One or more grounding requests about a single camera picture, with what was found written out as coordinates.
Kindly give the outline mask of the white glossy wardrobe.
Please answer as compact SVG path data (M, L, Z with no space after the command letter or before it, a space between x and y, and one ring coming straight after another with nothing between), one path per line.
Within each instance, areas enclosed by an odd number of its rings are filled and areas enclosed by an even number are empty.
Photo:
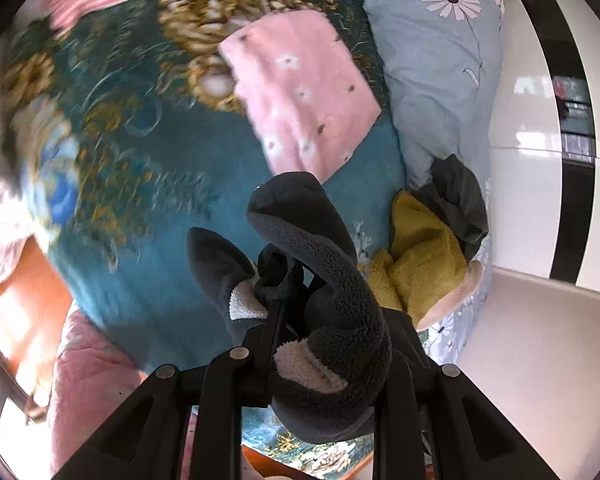
M600 19L584 0L505 3L494 263L600 292Z

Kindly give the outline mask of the folded pink floral garment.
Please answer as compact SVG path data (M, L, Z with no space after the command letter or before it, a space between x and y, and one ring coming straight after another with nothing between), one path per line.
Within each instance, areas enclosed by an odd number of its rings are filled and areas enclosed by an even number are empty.
M276 176L305 171L326 182L381 113L346 44L320 12L266 14L223 40L219 51Z

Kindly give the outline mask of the light blue daisy pillow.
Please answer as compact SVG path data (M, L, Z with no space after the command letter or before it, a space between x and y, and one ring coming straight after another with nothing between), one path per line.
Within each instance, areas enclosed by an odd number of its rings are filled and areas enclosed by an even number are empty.
M407 189L429 183L432 163L455 155L477 178L488 213L504 0L364 0L364 8L384 62ZM474 260L483 266L479 288L422 332L425 352L440 364L457 362L486 301L489 233Z

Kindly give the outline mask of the black and white fleece jacket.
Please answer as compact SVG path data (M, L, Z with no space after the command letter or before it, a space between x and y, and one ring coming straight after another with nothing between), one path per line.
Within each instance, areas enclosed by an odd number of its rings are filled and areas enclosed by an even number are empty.
M371 434L373 403L399 352L430 367L411 317L381 307L355 247L313 174L287 172L251 195L247 221L266 241L256 261L218 233L190 229L190 270L235 341L282 307L268 388L278 419L313 444Z

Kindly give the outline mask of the mustard yellow knit sweater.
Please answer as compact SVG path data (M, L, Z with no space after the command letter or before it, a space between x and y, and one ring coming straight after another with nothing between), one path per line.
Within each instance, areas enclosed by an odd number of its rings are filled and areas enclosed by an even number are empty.
M408 314L421 330L434 306L463 283L467 261L452 230L409 192L391 205L393 239L376 252L367 284L378 304Z

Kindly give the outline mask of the dark grey garment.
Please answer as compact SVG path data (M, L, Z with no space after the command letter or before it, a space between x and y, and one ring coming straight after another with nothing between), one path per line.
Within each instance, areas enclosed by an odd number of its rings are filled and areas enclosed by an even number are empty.
M413 195L451 229L469 262L489 233L486 203L478 180L455 155L436 159L430 174L431 181Z

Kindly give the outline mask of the beige garment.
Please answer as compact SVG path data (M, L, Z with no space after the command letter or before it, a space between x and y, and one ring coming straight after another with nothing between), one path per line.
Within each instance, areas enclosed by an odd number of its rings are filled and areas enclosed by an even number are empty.
M416 325L416 330L422 332L456 311L479 288L482 277L482 264L477 260L468 263L463 281L456 289L443 296L428 310L426 315Z

